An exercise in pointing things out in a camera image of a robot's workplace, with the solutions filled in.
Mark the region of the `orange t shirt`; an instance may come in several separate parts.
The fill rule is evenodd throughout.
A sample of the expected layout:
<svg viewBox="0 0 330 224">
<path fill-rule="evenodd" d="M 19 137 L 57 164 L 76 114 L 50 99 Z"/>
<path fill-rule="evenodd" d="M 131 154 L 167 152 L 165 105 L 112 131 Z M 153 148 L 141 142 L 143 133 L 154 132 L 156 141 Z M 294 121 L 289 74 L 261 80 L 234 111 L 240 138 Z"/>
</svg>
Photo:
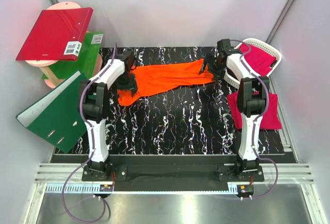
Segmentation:
<svg viewBox="0 0 330 224">
<path fill-rule="evenodd" d="M 200 73 L 203 59 L 188 63 L 139 66 L 133 70 L 137 91 L 118 90 L 121 106 L 130 106 L 142 97 L 163 93 L 179 86 L 192 86 L 214 82 L 213 74 L 205 69 Z"/>
</svg>

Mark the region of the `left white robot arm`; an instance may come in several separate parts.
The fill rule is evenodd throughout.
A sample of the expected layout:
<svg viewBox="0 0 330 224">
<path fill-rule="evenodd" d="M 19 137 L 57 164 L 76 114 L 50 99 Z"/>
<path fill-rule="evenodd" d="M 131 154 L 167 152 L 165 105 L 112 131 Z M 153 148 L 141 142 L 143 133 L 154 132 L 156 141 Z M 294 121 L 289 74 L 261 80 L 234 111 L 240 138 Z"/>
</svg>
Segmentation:
<svg viewBox="0 0 330 224">
<path fill-rule="evenodd" d="M 89 158 L 82 166 L 86 175 L 93 173 L 101 181 L 111 176 L 105 138 L 106 118 L 110 111 L 109 89 L 115 83 L 118 90 L 136 94 L 138 87 L 132 73 L 135 60 L 133 51 L 118 54 L 114 49 L 112 58 L 99 73 L 79 83 L 78 110 L 86 125 L 89 142 Z"/>
</svg>

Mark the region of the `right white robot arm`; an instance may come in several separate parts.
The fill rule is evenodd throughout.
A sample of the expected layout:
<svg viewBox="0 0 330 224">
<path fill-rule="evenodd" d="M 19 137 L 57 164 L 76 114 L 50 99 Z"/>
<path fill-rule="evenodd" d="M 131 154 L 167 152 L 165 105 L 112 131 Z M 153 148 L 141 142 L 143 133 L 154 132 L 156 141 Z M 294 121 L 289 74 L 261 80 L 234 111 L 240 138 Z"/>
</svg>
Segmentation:
<svg viewBox="0 0 330 224">
<path fill-rule="evenodd" d="M 269 107 L 269 78 L 259 75 L 245 60 L 244 56 L 251 52 L 249 44 L 247 51 L 243 53 L 233 47 L 231 42 L 230 39 L 219 40 L 218 54 L 205 56 L 199 74 L 208 69 L 214 80 L 220 80 L 224 79 L 226 70 L 230 70 L 240 81 L 237 108 L 242 118 L 242 132 L 233 174 L 238 180 L 245 181 L 258 173 L 259 130 L 263 115 Z"/>
</svg>

